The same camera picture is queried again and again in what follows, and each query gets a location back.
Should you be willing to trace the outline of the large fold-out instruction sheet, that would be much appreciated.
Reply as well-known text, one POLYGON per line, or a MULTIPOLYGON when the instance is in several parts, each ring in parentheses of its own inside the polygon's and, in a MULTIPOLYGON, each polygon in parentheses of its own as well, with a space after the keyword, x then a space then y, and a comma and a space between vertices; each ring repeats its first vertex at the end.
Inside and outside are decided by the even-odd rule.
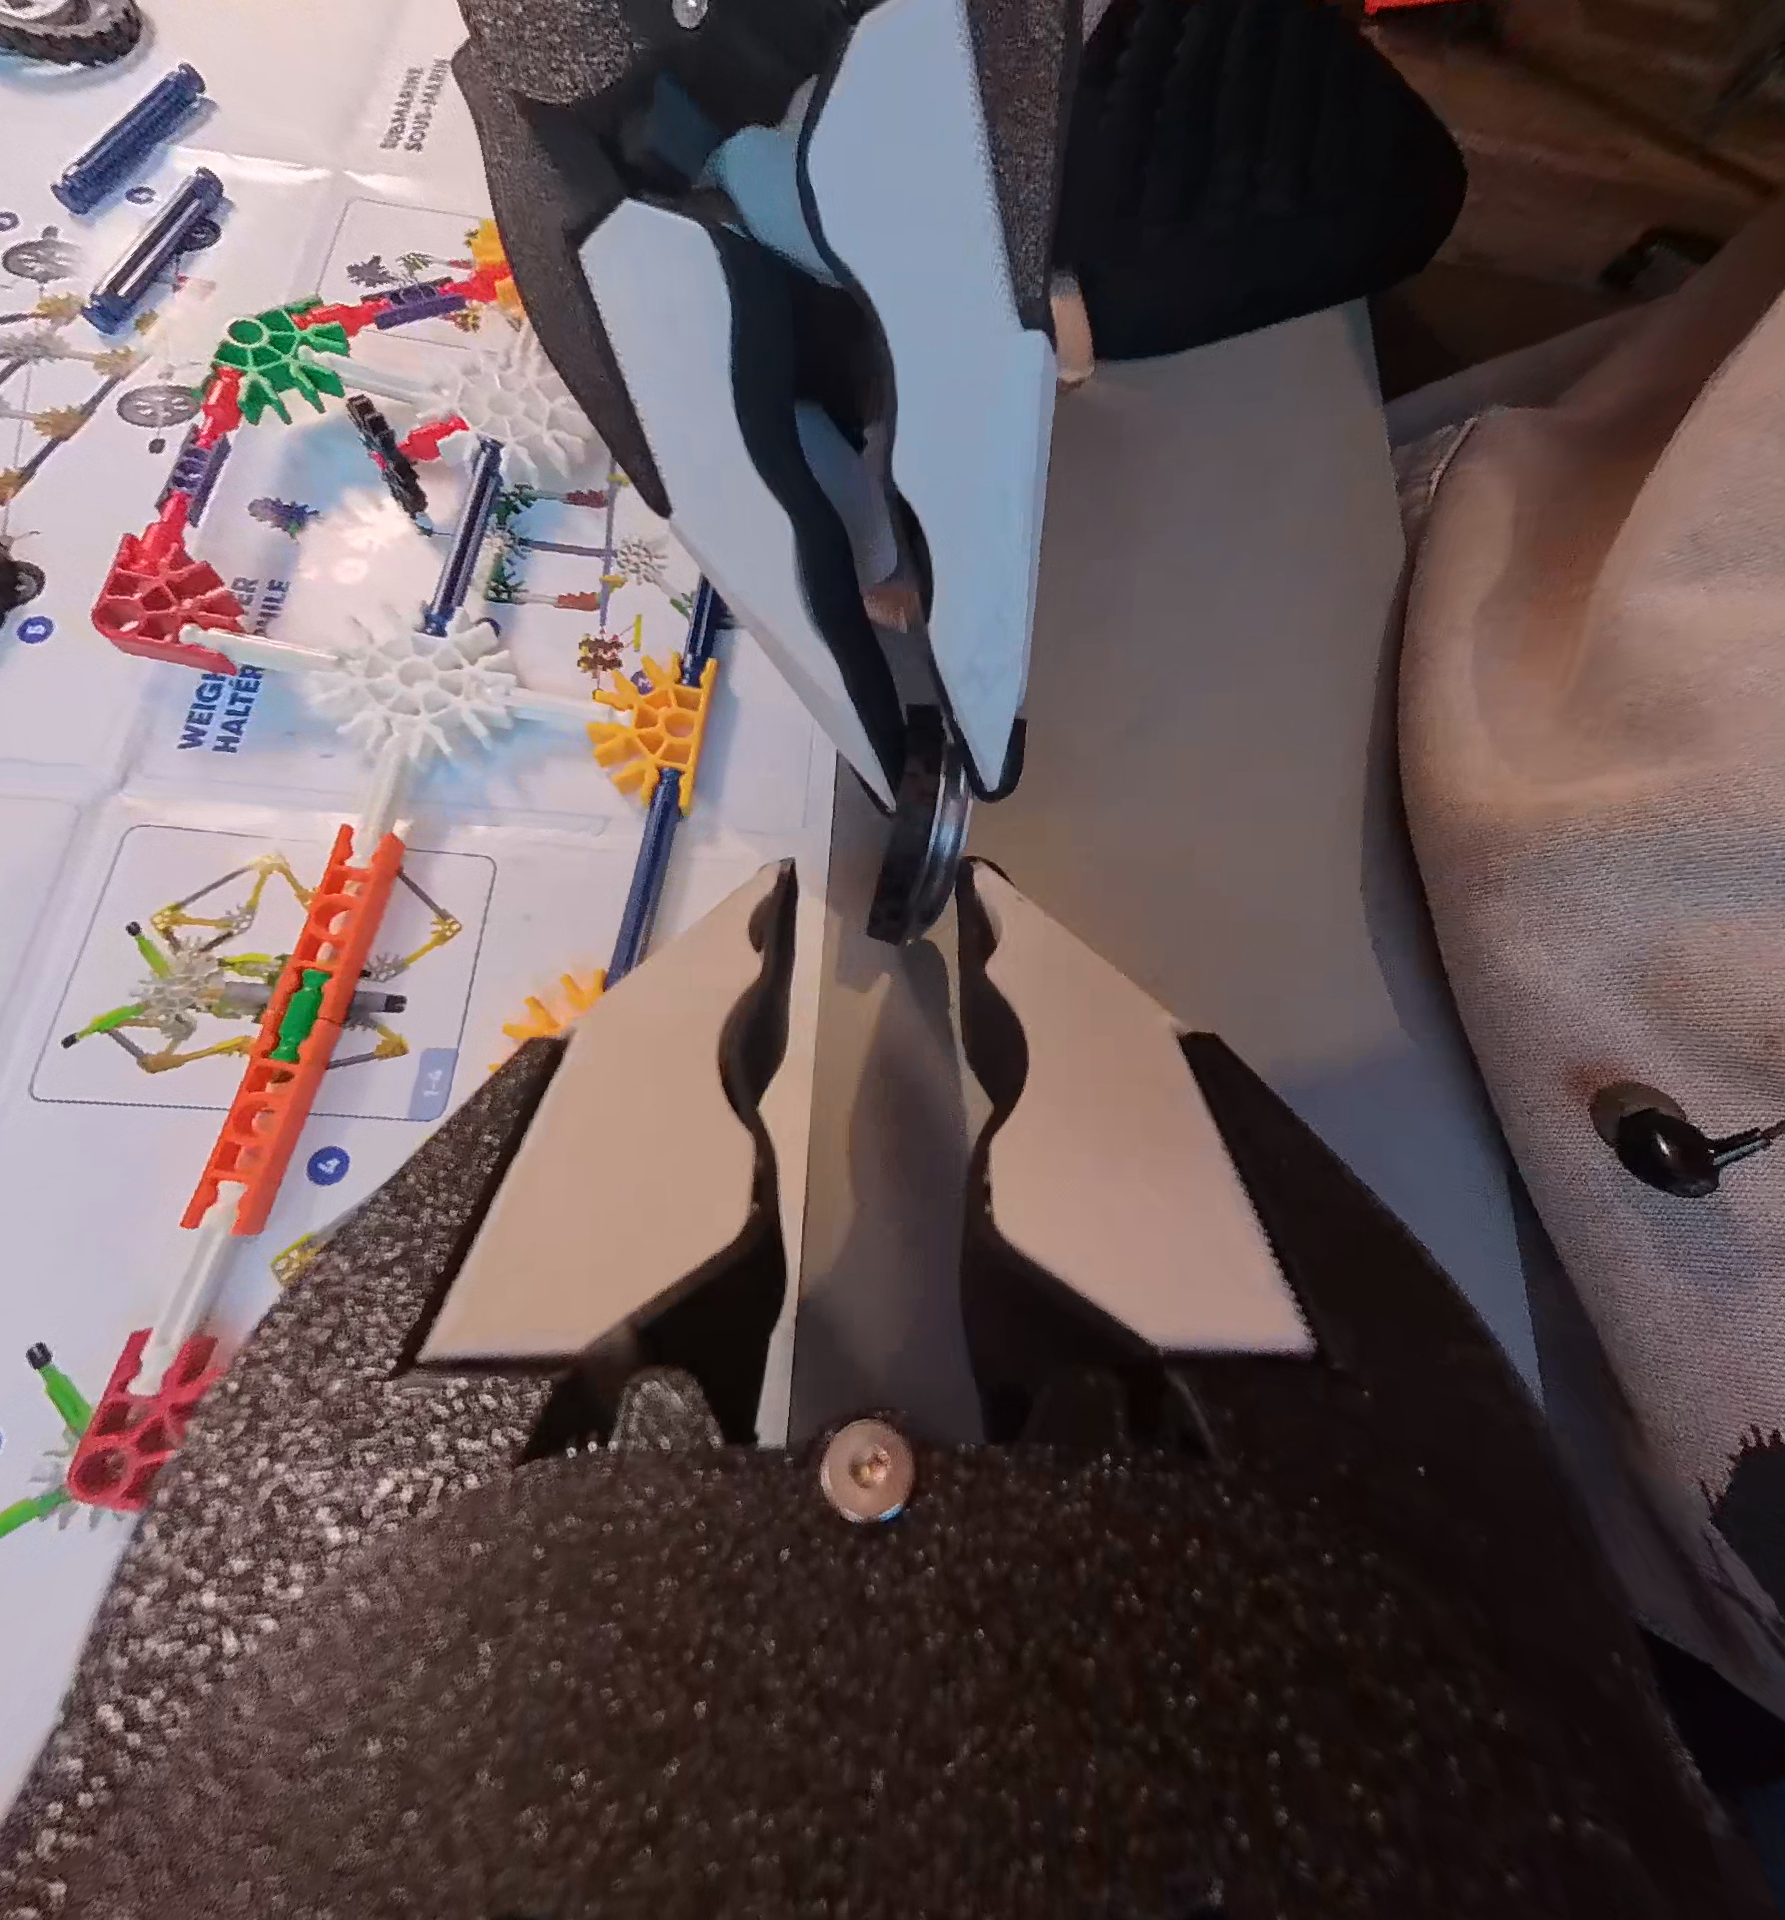
MULTIPOLYGON (((94 1398, 179 1283, 180 1215, 243 1064, 205 1055, 145 1072, 125 1040, 64 1035, 133 1000, 129 925, 220 956, 280 957, 336 830, 358 821, 362 747, 260 673, 201 679, 135 659, 90 621, 113 548, 139 531, 232 321, 321 293, 356 303, 473 271, 490 216, 449 62, 454 4, 139 4, 143 42, 104 71, 0 59, 0 539, 44 574, 0 630, 0 1811, 54 1720, 129 1516, 64 1491, 60 1382, 94 1398), (64 164, 167 71, 205 105, 89 220, 54 196, 64 164), (197 171, 227 189, 222 234, 174 268, 127 337, 76 309, 197 171)), ((265 419, 232 455, 188 548, 258 632, 337 645, 359 616, 432 589, 474 433, 434 473, 432 534, 378 484, 339 401, 265 419)), ((695 567, 601 447, 509 518, 486 562, 488 613, 524 684, 589 696, 615 658, 685 642, 695 567)), ((834 756, 760 652, 723 640, 693 816, 660 938, 763 859, 825 865, 834 756)), ((381 1014, 404 1052, 342 1034, 268 1228, 215 1296, 220 1355, 274 1298, 280 1263, 404 1163, 504 1055, 505 1021, 610 956, 642 809, 592 764, 582 726, 521 719, 496 745, 434 754, 412 795, 404 872, 378 931, 381 1014)))

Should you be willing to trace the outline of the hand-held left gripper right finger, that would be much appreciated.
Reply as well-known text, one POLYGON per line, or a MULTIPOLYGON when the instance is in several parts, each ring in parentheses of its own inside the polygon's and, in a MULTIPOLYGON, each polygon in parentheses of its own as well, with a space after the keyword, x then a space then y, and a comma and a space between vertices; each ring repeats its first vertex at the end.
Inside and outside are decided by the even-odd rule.
POLYGON ((991 1438, 1079 1372, 1316 1355, 1185 1026, 993 865, 958 870, 958 1014, 990 1103, 960 1311, 991 1438))

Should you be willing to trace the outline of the colourful rod and connector model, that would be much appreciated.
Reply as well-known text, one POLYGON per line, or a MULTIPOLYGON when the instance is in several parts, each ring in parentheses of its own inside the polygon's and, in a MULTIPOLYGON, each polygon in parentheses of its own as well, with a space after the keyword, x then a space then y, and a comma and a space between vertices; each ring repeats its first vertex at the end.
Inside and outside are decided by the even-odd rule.
MULTIPOLYGON (((211 1325, 222 1276, 234 1248, 268 1228, 326 1075, 356 1064, 337 1059, 342 1034, 372 1034, 372 1059, 404 1052, 381 1012, 401 1002, 382 984, 410 962, 387 966, 376 942, 394 890, 410 885, 406 838, 424 764, 434 754, 456 759, 467 738, 496 745, 522 718, 561 731, 582 726, 592 764, 635 800, 639 824, 665 774, 678 777, 680 805, 691 805, 720 670, 680 663, 687 630, 668 659, 635 667, 615 658, 589 696, 561 698, 521 681, 488 613, 511 596, 490 584, 496 569, 486 562, 511 537, 499 504, 521 513, 541 492, 559 493, 592 446, 639 493, 549 371, 491 220, 473 234, 473 259, 465 277, 374 292, 356 303, 306 293, 232 321, 213 341, 195 423, 157 508, 118 542, 90 606, 94 630, 129 658, 179 663, 201 679, 289 681, 313 711, 337 718, 370 769, 362 816, 336 830, 315 885, 303 887, 277 854, 251 865, 255 874, 281 868, 303 900, 280 957, 220 956, 215 943, 179 940, 180 923, 243 927, 252 904, 231 923, 169 904, 149 931, 127 927, 145 960, 135 999, 64 1035, 64 1048, 89 1034, 123 1037, 145 1072, 205 1055, 236 1055, 243 1064, 180 1215, 183 1234, 197 1238, 179 1283, 151 1325, 127 1336, 94 1398, 60 1382, 60 1498, 93 1516, 141 1511, 201 1390, 222 1372, 227 1353, 211 1325), (339 401, 378 484, 427 537, 424 468, 436 473, 449 439, 474 433, 432 589, 408 614, 359 616, 356 636, 337 645, 264 636, 217 569, 188 548, 234 436, 292 419, 288 397, 315 418, 339 401)), ((44 574, 13 559, 0 539, 0 630, 42 585, 44 574)), ((589 977, 561 975, 547 999, 528 996, 524 1014, 502 1027, 507 1045, 496 1064, 518 1040, 549 1035, 584 1012, 610 967, 607 957, 589 977)))

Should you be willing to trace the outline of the grey desk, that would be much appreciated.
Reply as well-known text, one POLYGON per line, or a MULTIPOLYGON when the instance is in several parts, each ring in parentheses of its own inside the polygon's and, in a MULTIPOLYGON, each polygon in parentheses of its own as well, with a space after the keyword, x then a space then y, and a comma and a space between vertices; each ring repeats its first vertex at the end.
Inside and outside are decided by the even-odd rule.
MULTIPOLYGON (((971 845, 1192 1030, 1220 1034, 1414 1234, 1533 1391, 1509 1160, 1400 817, 1405 545, 1359 303, 1096 371, 1056 402, 1016 794, 971 845)), ((885 826, 836 778, 804 900, 794 1059, 799 1300, 766 1438, 869 1405, 974 1438, 952 925, 863 931, 885 826)))

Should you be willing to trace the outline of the grey plastic spoked wheel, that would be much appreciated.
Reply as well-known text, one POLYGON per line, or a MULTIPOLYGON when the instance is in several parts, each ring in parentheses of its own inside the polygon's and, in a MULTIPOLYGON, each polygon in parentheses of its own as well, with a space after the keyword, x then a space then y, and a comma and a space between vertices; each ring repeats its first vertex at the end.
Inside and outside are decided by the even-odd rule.
POLYGON ((964 852, 974 800, 977 789, 971 761, 963 740, 948 729, 941 741, 923 865, 928 910, 934 919, 937 919, 944 904, 952 899, 954 876, 964 852))

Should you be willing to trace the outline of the person in beige hoodie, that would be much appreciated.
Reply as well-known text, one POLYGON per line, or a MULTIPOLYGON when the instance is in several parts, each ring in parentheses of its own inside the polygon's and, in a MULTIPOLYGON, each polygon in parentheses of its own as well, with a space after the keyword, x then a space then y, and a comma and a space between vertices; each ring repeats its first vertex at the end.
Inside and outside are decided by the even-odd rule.
POLYGON ((1785 196, 1396 415, 1407 821, 1548 1404, 1642 1619, 1785 1720, 1785 1135, 1700 1199, 1610 1142, 1618 1094, 1785 1116, 1785 196))

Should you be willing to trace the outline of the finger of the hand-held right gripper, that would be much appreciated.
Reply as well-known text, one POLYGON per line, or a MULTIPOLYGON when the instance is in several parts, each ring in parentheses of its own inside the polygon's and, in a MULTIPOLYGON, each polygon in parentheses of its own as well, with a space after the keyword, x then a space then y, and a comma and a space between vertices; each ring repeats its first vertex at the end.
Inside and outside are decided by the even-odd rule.
POLYGON ((809 105, 797 161, 809 233, 885 338, 934 677, 993 801, 1029 679, 1054 361, 1019 318, 964 4, 868 10, 809 105))
POLYGON ((891 487, 891 371, 821 247, 794 135, 685 177, 572 140, 575 261, 678 541, 880 809, 906 761, 885 632, 915 619, 891 487))

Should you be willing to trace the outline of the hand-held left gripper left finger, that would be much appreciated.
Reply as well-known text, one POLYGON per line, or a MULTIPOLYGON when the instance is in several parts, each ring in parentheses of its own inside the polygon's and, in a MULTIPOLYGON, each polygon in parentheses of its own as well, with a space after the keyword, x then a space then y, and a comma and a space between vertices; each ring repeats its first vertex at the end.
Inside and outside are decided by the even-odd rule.
POLYGON ((417 1366, 553 1374, 579 1435, 633 1372, 675 1366, 728 1440, 758 1437, 786 1290, 760 1097, 796 920, 794 865, 760 865, 575 1021, 417 1366))

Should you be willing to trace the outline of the thick blue plastic rod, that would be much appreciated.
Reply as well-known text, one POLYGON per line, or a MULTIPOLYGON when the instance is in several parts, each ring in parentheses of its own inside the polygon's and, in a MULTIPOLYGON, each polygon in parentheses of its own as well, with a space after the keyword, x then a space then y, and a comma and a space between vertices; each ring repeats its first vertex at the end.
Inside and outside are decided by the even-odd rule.
POLYGON ((190 252, 213 247, 227 218, 227 183, 197 167, 93 284, 82 316, 104 337, 129 328, 145 293, 190 252))

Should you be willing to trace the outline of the short blue plastic rod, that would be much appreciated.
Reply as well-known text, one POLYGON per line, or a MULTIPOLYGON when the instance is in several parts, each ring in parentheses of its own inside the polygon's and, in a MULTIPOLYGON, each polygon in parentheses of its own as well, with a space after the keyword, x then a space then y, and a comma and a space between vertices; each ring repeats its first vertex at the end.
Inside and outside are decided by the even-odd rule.
POLYGON ((208 101, 208 82, 191 63, 179 63, 125 108, 52 183, 66 211, 84 218, 139 177, 208 101))

